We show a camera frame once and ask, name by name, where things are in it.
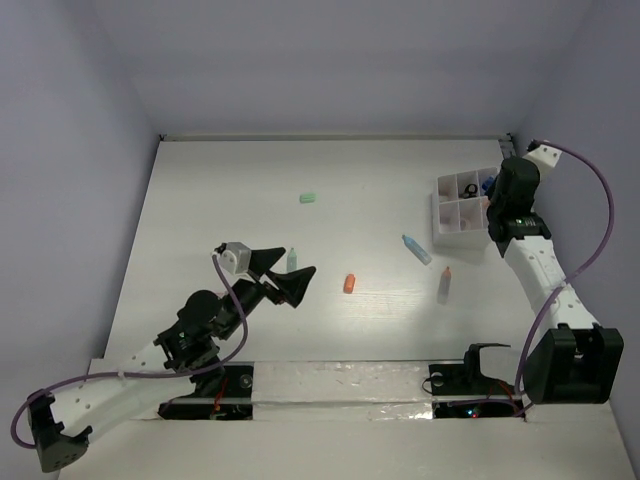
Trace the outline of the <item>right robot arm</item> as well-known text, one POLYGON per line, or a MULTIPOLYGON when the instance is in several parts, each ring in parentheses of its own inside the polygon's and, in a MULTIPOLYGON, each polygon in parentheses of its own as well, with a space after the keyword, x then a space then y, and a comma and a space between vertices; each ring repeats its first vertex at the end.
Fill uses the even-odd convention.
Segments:
POLYGON ((624 341, 617 329, 600 325, 572 283, 608 241, 601 240, 586 262, 567 274, 548 226, 533 209, 538 186, 563 152, 541 142, 502 162, 488 189, 488 232, 536 315, 516 370, 517 393, 535 405, 602 404, 609 399, 624 341))

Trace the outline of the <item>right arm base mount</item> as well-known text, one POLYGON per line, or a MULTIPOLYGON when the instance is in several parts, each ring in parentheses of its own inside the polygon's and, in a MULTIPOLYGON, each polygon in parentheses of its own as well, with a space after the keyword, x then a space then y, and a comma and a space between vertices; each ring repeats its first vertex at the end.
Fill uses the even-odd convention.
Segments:
POLYGON ((461 363, 436 363, 429 366, 429 375, 421 388, 435 397, 464 395, 480 396, 479 400, 451 400, 448 409, 468 407, 468 416, 477 418, 483 407, 505 405, 512 417, 524 417, 526 409, 515 398, 514 387, 503 380, 481 372, 480 352, 483 348, 509 348, 500 343, 474 343, 469 346, 461 363))

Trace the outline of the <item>blue cap glue pen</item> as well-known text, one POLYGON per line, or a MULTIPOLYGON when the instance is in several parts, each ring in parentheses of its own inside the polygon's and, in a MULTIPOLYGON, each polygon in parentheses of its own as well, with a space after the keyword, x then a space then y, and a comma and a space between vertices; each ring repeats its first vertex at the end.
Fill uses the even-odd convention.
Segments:
POLYGON ((487 192, 490 190, 490 188, 492 187, 492 185, 495 182, 495 177, 494 176, 488 176, 484 182, 481 184, 481 190, 482 190, 482 194, 486 195, 487 192))

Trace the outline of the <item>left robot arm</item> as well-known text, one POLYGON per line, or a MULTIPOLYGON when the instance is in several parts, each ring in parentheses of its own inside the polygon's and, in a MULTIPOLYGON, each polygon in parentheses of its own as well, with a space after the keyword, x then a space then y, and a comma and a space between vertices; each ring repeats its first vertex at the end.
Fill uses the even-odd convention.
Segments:
POLYGON ((114 370, 72 377, 30 395, 24 410, 42 472, 71 465, 101 436, 153 407, 215 392, 225 364, 240 352, 220 357, 218 341, 246 333, 249 314, 263 300, 293 308, 302 302, 316 269, 274 272, 286 252, 221 244, 211 259, 224 295, 192 293, 169 328, 114 370))

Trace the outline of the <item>black scissors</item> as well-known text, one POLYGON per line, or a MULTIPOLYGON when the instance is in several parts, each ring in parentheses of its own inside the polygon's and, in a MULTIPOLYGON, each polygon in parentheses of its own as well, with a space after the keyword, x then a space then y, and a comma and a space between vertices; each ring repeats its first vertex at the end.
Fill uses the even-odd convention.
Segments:
POLYGON ((475 198, 478 194, 478 186, 474 183, 466 185, 461 194, 462 199, 475 198))

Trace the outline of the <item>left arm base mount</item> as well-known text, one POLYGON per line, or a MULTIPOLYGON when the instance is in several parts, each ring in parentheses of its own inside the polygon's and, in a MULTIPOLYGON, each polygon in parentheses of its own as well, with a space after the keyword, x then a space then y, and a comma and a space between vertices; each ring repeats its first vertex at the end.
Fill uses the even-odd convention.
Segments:
POLYGON ((245 421, 253 419, 254 363, 230 363, 186 396, 162 403, 164 420, 245 421))

